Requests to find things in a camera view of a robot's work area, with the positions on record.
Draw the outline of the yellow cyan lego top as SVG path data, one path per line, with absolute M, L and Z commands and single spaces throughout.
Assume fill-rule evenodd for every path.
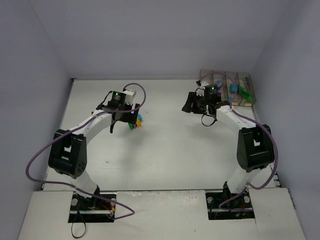
M 137 128 L 140 128 L 140 127 L 142 126 L 142 122 L 141 122 L 139 119 L 137 119 L 135 126 L 136 126 Z

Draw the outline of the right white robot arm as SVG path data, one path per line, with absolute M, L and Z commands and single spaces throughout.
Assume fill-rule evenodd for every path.
M 248 117 L 241 116 L 228 101 L 223 101 L 215 85 L 206 85 L 198 91 L 188 93 L 182 107 L 185 113 L 210 116 L 214 123 L 221 122 L 236 133 L 236 160 L 238 167 L 232 177 L 225 182 L 227 192 L 239 194 L 253 178 L 275 161 L 274 144 L 267 125 L 259 125 Z

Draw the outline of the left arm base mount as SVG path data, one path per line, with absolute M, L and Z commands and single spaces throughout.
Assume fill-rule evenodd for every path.
M 113 223 L 115 204 L 96 197 L 85 198 L 73 192 L 68 223 Z

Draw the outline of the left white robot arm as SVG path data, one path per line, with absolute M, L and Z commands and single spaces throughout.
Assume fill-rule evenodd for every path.
M 116 122 L 134 125 L 138 117 L 137 108 L 140 105 L 133 104 L 135 90 L 124 88 L 123 91 L 109 93 L 111 99 L 107 103 L 102 101 L 86 120 L 69 130 L 57 130 L 53 137 L 57 139 L 69 131 L 74 131 L 52 144 L 48 166 L 64 175 L 68 183 L 84 198 L 100 194 L 99 186 L 86 171 L 88 143 L 106 128 L 112 133 Z

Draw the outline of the purple oval paw lego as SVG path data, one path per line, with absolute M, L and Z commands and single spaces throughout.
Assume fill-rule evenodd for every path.
M 223 82 L 221 80 L 218 80 L 216 83 L 216 88 L 219 90 L 223 86 Z

